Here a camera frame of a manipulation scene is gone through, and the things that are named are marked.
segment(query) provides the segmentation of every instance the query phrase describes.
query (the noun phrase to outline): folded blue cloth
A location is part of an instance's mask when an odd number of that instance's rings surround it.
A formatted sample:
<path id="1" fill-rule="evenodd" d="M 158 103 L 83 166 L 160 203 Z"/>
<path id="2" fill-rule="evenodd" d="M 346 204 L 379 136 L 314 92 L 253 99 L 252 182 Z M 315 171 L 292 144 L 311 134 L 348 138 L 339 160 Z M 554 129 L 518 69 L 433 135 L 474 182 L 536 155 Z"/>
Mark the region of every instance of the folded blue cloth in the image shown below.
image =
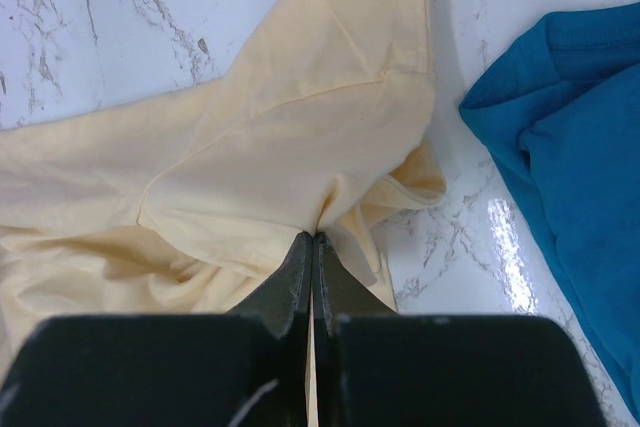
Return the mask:
<path id="1" fill-rule="evenodd" d="M 640 3 L 546 15 L 460 115 L 640 420 Z"/>

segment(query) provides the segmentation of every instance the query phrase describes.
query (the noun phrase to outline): white marble surface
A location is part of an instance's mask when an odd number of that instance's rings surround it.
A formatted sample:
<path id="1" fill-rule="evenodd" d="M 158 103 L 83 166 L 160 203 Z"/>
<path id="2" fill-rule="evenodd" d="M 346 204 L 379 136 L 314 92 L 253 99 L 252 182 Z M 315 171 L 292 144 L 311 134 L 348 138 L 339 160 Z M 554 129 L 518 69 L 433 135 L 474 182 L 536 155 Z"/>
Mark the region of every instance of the white marble surface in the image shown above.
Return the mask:
<path id="1" fill-rule="evenodd" d="M 0 0 L 0 128 L 218 77 L 275 1 Z M 637 424 L 456 106 L 542 14 L 632 1 L 640 0 L 432 0 L 439 89 L 429 136 L 449 191 L 438 206 L 375 231 L 404 312 L 518 312 L 563 325 L 615 426 Z"/>

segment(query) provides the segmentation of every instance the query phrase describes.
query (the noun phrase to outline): marble table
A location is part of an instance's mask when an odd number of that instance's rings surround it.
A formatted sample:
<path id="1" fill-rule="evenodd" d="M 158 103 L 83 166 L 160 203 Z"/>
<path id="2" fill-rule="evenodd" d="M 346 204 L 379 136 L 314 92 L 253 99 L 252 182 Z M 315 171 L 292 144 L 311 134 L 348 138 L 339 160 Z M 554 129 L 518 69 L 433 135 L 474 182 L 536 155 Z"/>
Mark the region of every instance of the marble table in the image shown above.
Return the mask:
<path id="1" fill-rule="evenodd" d="M 0 128 L 219 77 L 275 1 L 0 0 Z M 439 81 L 428 135 L 449 190 L 438 206 L 399 214 L 375 230 L 403 312 L 516 312 L 562 325 L 613 426 L 637 424 L 456 106 L 542 14 L 634 1 L 640 0 L 431 0 Z"/>

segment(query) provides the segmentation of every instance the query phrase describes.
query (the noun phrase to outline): blue cloth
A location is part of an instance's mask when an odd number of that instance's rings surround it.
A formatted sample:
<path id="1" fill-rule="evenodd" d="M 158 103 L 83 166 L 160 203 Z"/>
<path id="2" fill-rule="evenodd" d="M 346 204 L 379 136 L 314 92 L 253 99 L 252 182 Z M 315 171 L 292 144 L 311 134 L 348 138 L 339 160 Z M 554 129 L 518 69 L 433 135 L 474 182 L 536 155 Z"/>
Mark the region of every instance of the blue cloth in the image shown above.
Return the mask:
<path id="1" fill-rule="evenodd" d="M 546 15 L 460 114 L 639 419 L 640 3 Z"/>

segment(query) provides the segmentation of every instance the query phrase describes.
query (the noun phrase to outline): beige cloth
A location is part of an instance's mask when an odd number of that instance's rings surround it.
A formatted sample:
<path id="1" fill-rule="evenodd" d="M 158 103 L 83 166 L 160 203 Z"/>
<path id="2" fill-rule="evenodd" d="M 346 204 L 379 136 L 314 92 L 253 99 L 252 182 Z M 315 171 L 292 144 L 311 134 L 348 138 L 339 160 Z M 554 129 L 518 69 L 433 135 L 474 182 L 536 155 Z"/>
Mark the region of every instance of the beige cloth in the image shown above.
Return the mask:
<path id="1" fill-rule="evenodd" d="M 0 133 L 0 369 L 51 315 L 224 311 L 302 230 L 392 303 L 369 227 L 444 191 L 425 6 L 280 0 L 222 80 Z"/>

